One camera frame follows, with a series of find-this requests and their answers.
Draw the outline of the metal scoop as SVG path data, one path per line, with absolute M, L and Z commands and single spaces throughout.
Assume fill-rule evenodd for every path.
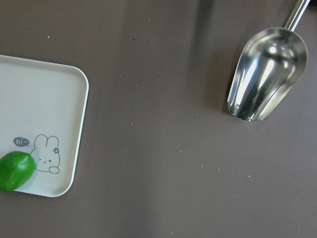
M 233 116 L 265 120 L 301 78 L 308 50 L 295 28 L 309 3 L 296 1 L 284 26 L 267 28 L 246 43 L 227 98 Z

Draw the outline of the green lime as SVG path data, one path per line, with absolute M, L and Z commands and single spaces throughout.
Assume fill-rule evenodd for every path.
M 0 190 L 14 191 L 25 184 L 35 170 L 35 162 L 29 153 L 13 151 L 0 159 Z

